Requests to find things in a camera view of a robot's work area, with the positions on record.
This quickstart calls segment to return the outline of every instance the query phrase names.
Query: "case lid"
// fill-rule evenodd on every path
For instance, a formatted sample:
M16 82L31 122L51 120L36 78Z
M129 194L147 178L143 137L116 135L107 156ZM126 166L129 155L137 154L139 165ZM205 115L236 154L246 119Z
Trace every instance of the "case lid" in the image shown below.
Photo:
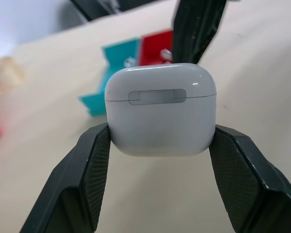
M212 76L205 69L195 64L180 63L122 69L108 81L105 100L131 101L146 95L147 101L156 103L155 96L169 98L171 91L175 99L217 94Z

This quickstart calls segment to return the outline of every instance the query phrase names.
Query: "teal object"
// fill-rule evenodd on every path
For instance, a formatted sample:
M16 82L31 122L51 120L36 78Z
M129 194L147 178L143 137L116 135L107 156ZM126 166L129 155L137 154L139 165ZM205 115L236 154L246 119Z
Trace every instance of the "teal object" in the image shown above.
M96 94L81 96L80 100L88 108L92 116L106 114L105 88L111 76L117 71L125 68L124 62L127 58L139 60L140 38L135 38L120 44L103 47L103 53L108 60L109 66L106 68Z

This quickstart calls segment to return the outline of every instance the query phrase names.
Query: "table surface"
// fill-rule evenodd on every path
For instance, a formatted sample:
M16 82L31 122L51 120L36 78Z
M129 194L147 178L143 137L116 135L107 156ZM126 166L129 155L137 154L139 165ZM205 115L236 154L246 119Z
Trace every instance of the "table surface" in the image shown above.
M176 1L162 1L19 46L27 78L0 97L0 233L18 232L52 169L89 127L78 96L94 93L100 47L166 29ZM200 65L217 86L217 123L254 140L291 182L291 0L228 4ZM114 146L98 233L233 232L209 152L135 158Z

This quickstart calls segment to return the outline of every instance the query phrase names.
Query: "red item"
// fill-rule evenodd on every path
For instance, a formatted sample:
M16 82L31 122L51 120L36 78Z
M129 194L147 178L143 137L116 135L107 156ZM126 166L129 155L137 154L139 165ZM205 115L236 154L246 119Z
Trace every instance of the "red item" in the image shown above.
M140 53L140 66L164 64L166 60L161 58L161 51L172 49L173 31L167 31L159 34L143 36Z

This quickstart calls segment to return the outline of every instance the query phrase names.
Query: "white earbud case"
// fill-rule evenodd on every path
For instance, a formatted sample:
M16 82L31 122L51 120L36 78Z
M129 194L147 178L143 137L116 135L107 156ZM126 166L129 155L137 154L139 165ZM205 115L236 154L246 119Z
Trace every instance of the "white earbud case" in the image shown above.
M106 86L105 102L111 140L125 154L197 155L212 141L216 88L198 65L120 70Z

